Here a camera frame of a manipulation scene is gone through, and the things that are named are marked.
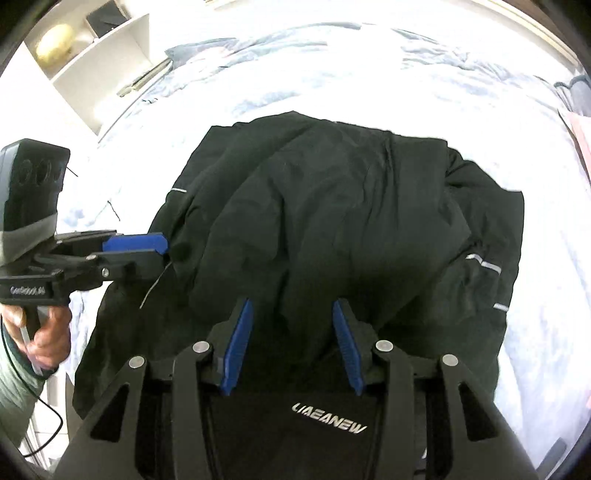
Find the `black jacket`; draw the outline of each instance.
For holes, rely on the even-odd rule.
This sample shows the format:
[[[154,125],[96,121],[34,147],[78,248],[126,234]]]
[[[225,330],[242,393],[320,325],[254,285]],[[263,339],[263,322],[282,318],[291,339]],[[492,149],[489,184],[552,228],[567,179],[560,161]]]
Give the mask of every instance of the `black jacket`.
[[[494,392],[523,196],[445,141],[285,113],[212,127],[174,188],[150,228],[172,268],[141,310],[152,282],[107,290],[81,416],[130,357],[204,339],[240,296],[256,319],[238,391],[349,391],[331,316],[345,297],[381,338],[453,353]]]

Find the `hand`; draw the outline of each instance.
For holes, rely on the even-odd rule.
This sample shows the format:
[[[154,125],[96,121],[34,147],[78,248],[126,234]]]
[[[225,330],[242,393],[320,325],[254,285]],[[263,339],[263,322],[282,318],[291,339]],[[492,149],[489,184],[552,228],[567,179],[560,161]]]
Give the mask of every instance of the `hand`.
[[[24,344],[21,336],[21,328],[27,324],[23,309],[0,304],[0,314],[18,349],[29,358],[34,358],[42,367],[57,368],[70,355],[69,326],[72,313],[68,307],[49,307],[45,324],[29,345]]]

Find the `white bedsheet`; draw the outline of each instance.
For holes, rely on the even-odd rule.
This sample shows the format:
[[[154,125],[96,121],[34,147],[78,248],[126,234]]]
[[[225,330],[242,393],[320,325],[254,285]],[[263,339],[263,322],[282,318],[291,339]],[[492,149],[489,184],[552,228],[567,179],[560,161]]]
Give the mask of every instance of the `white bedsheet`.
[[[289,45],[224,69],[217,67],[232,56],[220,49],[173,72],[174,89],[148,92],[144,98],[156,101],[119,122],[79,179],[68,177],[60,230],[145,232],[211,125],[295,110],[444,138],[503,188],[524,194],[495,401],[534,465],[559,437],[570,449],[591,395],[591,190],[556,114],[563,104],[540,79],[386,28],[310,27],[297,35],[324,43]],[[70,374],[103,291],[73,296]]]

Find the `shelf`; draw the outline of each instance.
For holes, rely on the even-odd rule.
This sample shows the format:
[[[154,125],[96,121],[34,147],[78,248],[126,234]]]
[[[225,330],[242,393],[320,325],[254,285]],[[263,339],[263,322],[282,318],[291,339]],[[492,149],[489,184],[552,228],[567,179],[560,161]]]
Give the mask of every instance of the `shelf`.
[[[60,59],[58,62],[50,65],[44,63],[39,64],[48,79],[54,77],[66,63],[72,61],[74,57],[78,56],[86,47],[92,44],[96,35],[88,24],[86,17],[100,8],[106,3],[106,1],[107,0],[61,0],[57,5],[53,6],[53,8],[49,10],[49,12],[46,13],[27,34],[25,37],[25,45],[33,57],[37,58],[37,46],[50,29],[56,25],[66,24],[74,30],[75,37],[70,53],[66,58]],[[122,0],[115,0],[115,2],[127,18],[134,17],[134,15],[129,15],[127,13]]]
[[[118,35],[125,34],[125,32],[129,31],[129,29],[132,28],[136,23],[147,20],[148,16],[149,14],[144,14],[139,17],[132,18],[131,20],[128,20],[120,26],[115,27],[113,30],[107,33],[107,35],[104,35],[101,38],[97,38],[96,41],[88,45],[84,50],[82,50],[78,55],[76,55],[76,57],[74,57],[68,63],[66,63],[66,65],[63,66],[61,70],[50,79],[51,82],[54,83],[56,81],[59,81],[60,77],[65,75],[67,71],[71,69],[78,61],[81,61],[81,59],[83,59],[85,55],[88,55],[94,49],[99,48],[101,44],[112,41],[112,37],[117,37]]]
[[[150,46],[150,15],[128,20],[86,47],[50,81],[86,125],[99,135],[128,107],[117,91],[166,58]]]

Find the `green sleeve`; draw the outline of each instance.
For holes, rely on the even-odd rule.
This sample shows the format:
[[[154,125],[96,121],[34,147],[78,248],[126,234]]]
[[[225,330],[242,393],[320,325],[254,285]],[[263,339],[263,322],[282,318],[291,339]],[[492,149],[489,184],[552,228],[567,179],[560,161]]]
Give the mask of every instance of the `green sleeve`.
[[[16,370],[38,396],[43,390],[44,378],[33,373],[31,364],[18,351],[6,330],[4,334],[8,351],[0,341],[0,425],[10,441],[18,448],[27,433],[29,419],[33,414],[37,399],[22,384],[8,358]]]

